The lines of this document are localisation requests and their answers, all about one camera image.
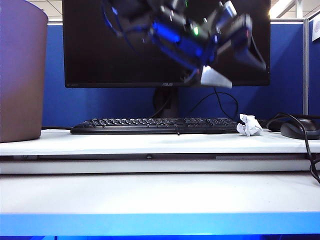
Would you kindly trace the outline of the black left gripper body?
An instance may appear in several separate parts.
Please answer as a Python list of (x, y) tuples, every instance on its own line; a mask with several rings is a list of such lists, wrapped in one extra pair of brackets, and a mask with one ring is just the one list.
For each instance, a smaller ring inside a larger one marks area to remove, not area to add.
[(182, 46), (189, 41), (200, 48), (213, 43), (218, 48), (231, 41), (235, 46), (250, 47), (252, 43), (252, 19), (248, 14), (237, 15), (231, 3), (219, 6), (197, 23), (168, 6), (159, 8), (159, 37)]

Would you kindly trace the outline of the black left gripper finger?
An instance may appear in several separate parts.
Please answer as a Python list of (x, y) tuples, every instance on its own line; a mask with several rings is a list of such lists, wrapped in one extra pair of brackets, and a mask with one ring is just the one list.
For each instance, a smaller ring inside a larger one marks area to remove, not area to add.
[(190, 71), (209, 65), (209, 28), (206, 22), (154, 21), (150, 36), (163, 53)]
[(229, 48), (233, 49), (233, 55), (229, 58), (233, 58), (235, 62), (260, 71), (266, 70), (266, 63), (253, 37), (240, 40), (223, 39), (221, 37), (218, 40), (217, 55), (222, 55)]

